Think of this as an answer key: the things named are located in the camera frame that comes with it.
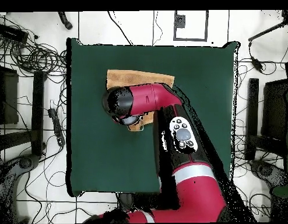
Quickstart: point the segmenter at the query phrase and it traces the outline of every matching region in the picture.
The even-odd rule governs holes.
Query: black cable
[[[288,46],[287,46],[286,52],[285,52],[285,54],[284,54],[284,56],[283,56],[283,58],[282,58],[282,60],[281,60],[281,63],[282,63],[283,59],[285,58],[287,52],[288,52]]]
[[[64,148],[64,147],[61,147],[57,153],[55,153],[55,154],[47,157],[46,160],[49,159],[50,157],[53,157],[54,155],[59,154],[59,153],[63,150],[63,148]],[[43,174],[43,171],[42,171],[29,185],[31,185],[34,181],[36,181],[42,174]],[[23,191],[24,191],[24,189],[22,189],[16,196],[20,195]]]
[[[159,26],[159,24],[157,24],[157,22],[156,22],[156,26],[158,26],[158,28],[160,29],[161,35],[160,35],[160,38],[153,43],[153,45],[155,45],[155,43],[156,43],[157,41],[159,41],[159,40],[161,39],[161,37],[163,36],[163,30],[160,28],[160,26]]]
[[[86,212],[84,209],[82,209],[82,208],[76,208],[76,209],[73,209],[73,210],[68,211],[68,212],[61,212],[61,213],[55,214],[55,215],[52,217],[52,219],[49,221],[49,224],[53,221],[53,219],[55,218],[55,216],[57,216],[57,215],[65,215],[65,214],[74,212],[74,211],[76,211],[76,210],[78,210],[78,209],[80,209],[81,211],[83,211],[83,212],[86,213],[87,215],[92,216],[91,214],[89,214],[88,212]]]
[[[29,194],[29,192],[27,191],[27,184],[28,184],[28,182],[29,182],[29,179],[30,179],[30,172],[28,172],[28,179],[27,179],[27,181],[26,181],[24,190],[25,190],[26,194],[27,194],[30,198],[34,199],[35,201],[37,201],[37,202],[40,204],[40,209],[38,210],[38,213],[35,215],[35,217],[34,217],[33,220],[32,220],[32,223],[31,223],[31,224],[33,224],[33,222],[35,221],[36,217],[38,216],[38,214],[40,213],[41,209],[43,208],[43,205],[42,205],[42,203],[41,203],[39,200],[37,200],[36,198],[32,197],[32,196]]]
[[[110,15],[110,11],[107,11],[107,12],[108,12],[108,15],[109,15],[110,19],[112,20],[112,22],[115,23],[115,25],[116,25],[116,26],[120,29],[120,31],[122,32],[122,34],[123,34],[123,36],[125,37],[125,39],[128,41],[128,44],[130,44],[130,45],[132,46],[133,44],[131,43],[131,41],[129,41],[129,39],[127,38],[127,36],[125,35],[125,33],[122,31],[121,27],[117,24],[116,21],[114,21],[114,19],[113,19],[112,16]]]

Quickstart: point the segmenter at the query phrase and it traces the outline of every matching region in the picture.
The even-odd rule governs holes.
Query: black chair
[[[4,108],[3,105],[9,106],[12,110],[17,112],[16,107],[13,107],[11,102],[8,103],[6,94],[8,92],[8,80],[4,73],[12,74],[10,70],[5,70],[0,66],[0,125],[2,123],[9,123],[10,121],[17,122],[17,114],[6,111],[10,111],[8,108]],[[12,77],[11,87],[17,87],[16,78],[18,78],[14,72]],[[33,80],[33,106],[32,106],[32,118],[31,118],[31,131],[14,132],[6,135],[0,133],[0,154],[3,149],[18,146],[31,142],[31,155],[16,157],[8,162],[3,162],[0,156],[0,224],[7,223],[27,223],[28,220],[20,221],[16,214],[15,194],[18,179],[21,175],[30,172],[39,163],[39,159],[45,148],[43,143],[43,96],[44,96],[44,81],[46,75],[42,71],[34,73]]]
[[[283,158],[287,156],[285,99],[287,91],[287,79],[265,84],[261,135],[257,135],[259,79],[249,79],[245,160],[254,160],[256,149],[275,153]]]

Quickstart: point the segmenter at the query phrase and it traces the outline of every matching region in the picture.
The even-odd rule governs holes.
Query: tan towel
[[[165,83],[168,84],[169,87],[173,87],[174,76],[142,71],[123,71],[118,69],[108,69],[107,72],[107,89],[115,86],[124,87],[155,82]],[[147,113],[143,116],[143,120],[134,125],[129,125],[129,130],[140,131],[143,125],[152,123],[153,113],[154,112]]]

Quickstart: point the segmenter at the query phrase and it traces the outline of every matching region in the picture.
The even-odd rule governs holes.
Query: red robot arm
[[[156,173],[160,191],[169,195],[164,198],[171,200],[172,209],[152,209],[152,214],[136,211],[128,214],[128,221],[216,222],[226,203],[196,127],[177,94],[162,83],[118,87],[104,95],[103,106],[120,124],[132,116],[154,111]]]

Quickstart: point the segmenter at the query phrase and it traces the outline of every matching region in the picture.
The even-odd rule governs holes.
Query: floor tile
[[[42,202],[42,209],[37,215],[40,210],[40,204],[38,202],[17,201],[18,215],[29,216],[29,223],[32,223],[32,220],[37,215],[33,222],[36,224],[73,224],[75,223],[75,208],[75,203],[50,202],[47,206],[46,202]]]
[[[151,45],[153,11],[110,11],[110,15],[134,45]],[[80,12],[79,38],[84,45],[129,44],[107,11]]]

